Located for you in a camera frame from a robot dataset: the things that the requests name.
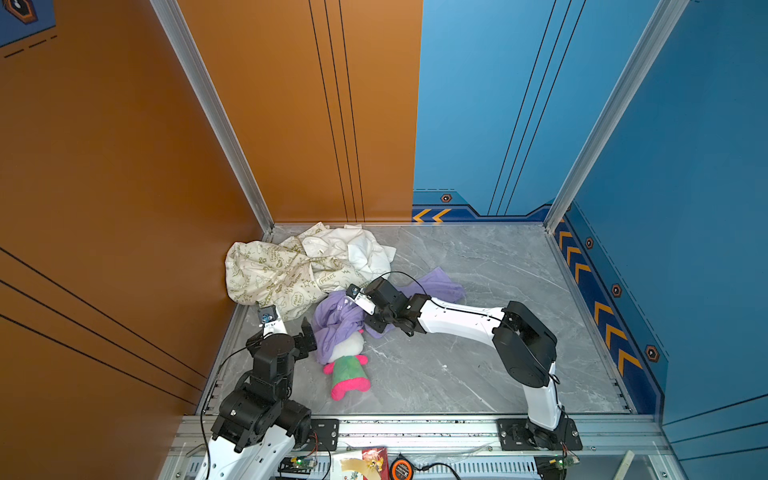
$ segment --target orange chevron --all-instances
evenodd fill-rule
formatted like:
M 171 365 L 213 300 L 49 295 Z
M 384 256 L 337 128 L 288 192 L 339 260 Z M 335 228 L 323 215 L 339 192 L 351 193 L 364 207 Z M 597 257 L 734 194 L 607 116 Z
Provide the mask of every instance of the orange chevron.
M 605 324 L 605 345 L 608 347 L 608 350 L 611 349 L 611 334 L 618 335 L 623 339 L 627 339 L 627 336 L 624 335 L 624 332 L 616 328 L 615 326 L 610 326 L 607 323 Z
M 422 212 L 420 214 L 418 214 L 415 217 L 413 217 L 413 220 L 416 220 L 417 222 L 424 223 L 424 220 L 422 220 L 422 215 L 426 214 L 430 210 L 431 210 L 431 208 L 427 208 L 427 209 L 422 210 Z
M 568 252 L 568 256 L 566 257 L 565 262 L 568 264 L 568 266 L 571 266 L 571 253 L 581 253 L 581 250 L 576 247 L 568 247 L 565 250 Z
M 632 355 L 626 353 L 622 349 L 619 349 L 619 373 L 621 376 L 624 376 L 624 360 L 629 360 L 630 363 L 633 363 L 640 370 L 643 369 L 643 366 L 640 364 L 638 359 L 634 358 Z
M 610 313 L 611 315 L 614 315 L 614 311 L 608 306 L 603 305 L 600 302 L 594 303 L 594 323 L 595 325 L 600 325 L 600 320 L 598 319 L 598 316 L 600 315 L 600 311 L 604 311 L 606 313 Z
M 578 273 L 580 270 L 584 270 L 585 272 L 591 272 L 592 269 L 588 265 L 584 265 L 583 263 L 576 263 L 576 283 L 578 283 Z
M 446 213 L 448 213 L 449 211 L 451 211 L 451 209 L 450 209 L 450 208 L 446 208 L 445 210 L 443 210 L 443 211 L 442 211 L 442 212 L 440 212 L 439 214 L 437 214 L 437 215 L 435 215 L 434 217 L 432 217 L 432 219 L 433 219 L 435 222 L 438 222 L 438 223 L 442 223 L 442 220 L 440 220 L 440 217 L 442 217 L 443 215 L 445 215 L 445 214 L 446 214 Z
M 573 238 L 573 234 L 571 232 L 560 232 L 560 251 L 563 250 L 563 237 Z

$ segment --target white plush head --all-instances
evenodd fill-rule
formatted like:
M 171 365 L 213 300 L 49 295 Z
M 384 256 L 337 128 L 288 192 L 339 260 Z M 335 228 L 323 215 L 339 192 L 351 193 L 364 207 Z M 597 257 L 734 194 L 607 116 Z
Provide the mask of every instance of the white plush head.
M 348 339 L 333 347 L 333 353 L 328 363 L 333 363 L 343 356 L 359 355 L 362 352 L 362 333 L 354 332 Z

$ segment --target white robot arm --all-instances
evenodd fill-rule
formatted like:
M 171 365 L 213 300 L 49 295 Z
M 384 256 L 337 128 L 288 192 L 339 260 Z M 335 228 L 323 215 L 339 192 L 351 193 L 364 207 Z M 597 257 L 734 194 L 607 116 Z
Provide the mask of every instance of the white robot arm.
M 531 446 L 559 448 L 565 413 L 554 375 L 557 339 L 522 303 L 506 308 L 456 305 L 417 293 L 410 298 L 383 277 L 365 289 L 350 285 L 347 296 L 368 313 L 366 324 L 382 333 L 388 324 L 414 333 L 448 333 L 496 348 L 509 375 L 523 385 Z

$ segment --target purple cloth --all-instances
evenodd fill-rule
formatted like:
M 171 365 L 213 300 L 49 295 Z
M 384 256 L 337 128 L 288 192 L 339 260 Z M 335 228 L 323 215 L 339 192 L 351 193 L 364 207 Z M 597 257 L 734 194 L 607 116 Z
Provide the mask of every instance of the purple cloth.
M 424 286 L 427 294 L 446 302 L 455 302 L 466 294 L 464 287 L 452 282 L 440 267 L 421 277 L 419 283 Z M 422 288 L 416 282 L 395 288 L 406 296 L 422 292 Z M 331 292 L 325 300 L 320 302 L 317 310 L 315 310 L 313 324 L 315 339 L 317 340 L 317 361 L 323 364 L 328 363 L 333 353 L 333 347 L 348 339 L 356 330 L 362 329 L 362 320 L 365 314 L 362 308 L 357 306 L 343 291 Z M 388 325 L 384 333 L 394 328 L 393 325 Z M 383 335 L 370 329 L 367 325 L 366 329 L 377 339 Z

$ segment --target white cloth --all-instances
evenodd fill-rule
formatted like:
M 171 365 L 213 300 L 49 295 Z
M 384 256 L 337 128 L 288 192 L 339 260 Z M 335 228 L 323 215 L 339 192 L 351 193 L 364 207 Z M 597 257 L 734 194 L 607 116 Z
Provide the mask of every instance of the white cloth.
M 243 305 L 274 304 L 284 320 L 292 320 L 329 292 L 351 283 L 364 286 L 388 272 L 395 249 L 382 247 L 361 227 L 348 227 L 317 223 L 280 245 L 236 242 L 224 261 L 230 298 Z M 310 238 L 312 254 L 303 246 Z
M 301 240 L 308 257 L 335 257 L 349 261 L 369 282 L 391 270 L 395 247 L 379 245 L 373 233 L 360 225 L 315 232 Z

